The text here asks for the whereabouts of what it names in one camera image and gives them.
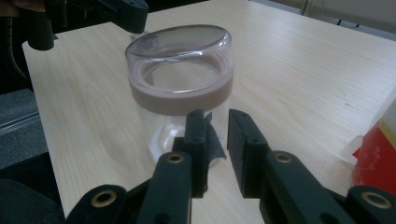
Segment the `wooden table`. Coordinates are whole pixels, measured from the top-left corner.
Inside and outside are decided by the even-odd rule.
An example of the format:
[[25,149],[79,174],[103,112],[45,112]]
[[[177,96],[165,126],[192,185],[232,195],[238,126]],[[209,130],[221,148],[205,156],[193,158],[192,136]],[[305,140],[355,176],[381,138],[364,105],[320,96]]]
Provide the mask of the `wooden table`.
[[[249,113],[272,149],[286,150],[328,189],[346,194],[340,155],[396,86],[396,43],[249,1],[213,0],[148,15],[147,30],[209,23],[233,36],[231,107]],[[57,35],[54,49],[24,45],[67,216],[103,184],[132,189],[154,165],[141,141],[124,50],[131,35],[106,23]],[[192,223],[262,223],[230,160],[210,169]]]

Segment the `black mechanical device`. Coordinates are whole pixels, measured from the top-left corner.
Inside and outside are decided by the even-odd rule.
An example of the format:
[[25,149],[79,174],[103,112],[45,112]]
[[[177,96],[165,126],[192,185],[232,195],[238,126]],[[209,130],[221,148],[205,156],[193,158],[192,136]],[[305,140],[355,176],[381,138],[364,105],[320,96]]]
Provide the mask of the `black mechanical device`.
[[[187,116],[185,137],[175,139],[152,178],[126,191],[104,185],[85,194],[65,223],[191,223],[191,198],[202,198],[212,159],[222,157],[210,118]],[[228,146],[244,198],[260,199],[265,223],[395,223],[396,198],[353,187],[343,197],[323,188],[297,157],[272,151],[247,113],[230,110]]]
[[144,0],[44,0],[46,12],[22,10],[21,17],[27,27],[27,41],[33,49],[53,48],[51,23],[67,26],[66,4],[87,13],[93,11],[120,28],[141,34],[146,25],[149,6]]

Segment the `light wood tabletop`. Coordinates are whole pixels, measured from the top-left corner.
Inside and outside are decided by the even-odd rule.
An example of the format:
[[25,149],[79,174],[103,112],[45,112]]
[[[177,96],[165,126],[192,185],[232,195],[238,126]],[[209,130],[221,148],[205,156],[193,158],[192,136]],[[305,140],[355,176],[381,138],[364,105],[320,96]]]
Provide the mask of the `light wood tabletop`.
[[[212,0],[148,15],[149,32],[186,24],[233,37],[230,107],[245,111],[273,150],[293,153],[325,187],[347,194],[343,148],[365,134],[396,86],[396,42],[242,0]],[[90,189],[132,189],[151,177],[124,55],[131,34],[111,23],[58,34],[55,47],[23,45],[67,216]],[[192,223],[262,223],[241,197],[230,160],[209,171]]]

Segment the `transparent container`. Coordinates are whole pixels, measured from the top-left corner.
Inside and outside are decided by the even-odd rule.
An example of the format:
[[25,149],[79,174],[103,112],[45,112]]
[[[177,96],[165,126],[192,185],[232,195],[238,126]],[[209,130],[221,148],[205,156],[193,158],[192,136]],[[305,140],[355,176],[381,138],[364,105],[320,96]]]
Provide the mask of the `transparent container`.
[[136,39],[125,54],[152,159],[172,150],[174,138],[184,136],[187,114],[196,109],[212,113],[226,147],[233,88],[229,32],[213,25],[169,28]]

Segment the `black cable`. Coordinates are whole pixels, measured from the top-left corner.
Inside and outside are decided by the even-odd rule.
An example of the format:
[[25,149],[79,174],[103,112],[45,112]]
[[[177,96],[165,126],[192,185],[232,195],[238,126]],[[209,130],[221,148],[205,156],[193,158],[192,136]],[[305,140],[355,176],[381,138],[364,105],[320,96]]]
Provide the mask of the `black cable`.
[[29,77],[27,77],[22,70],[18,67],[15,62],[14,53],[12,49],[12,17],[3,17],[1,22],[4,26],[4,33],[1,34],[5,37],[4,43],[0,43],[2,49],[1,57],[7,70],[12,76],[14,76],[24,87],[33,91],[32,82]]

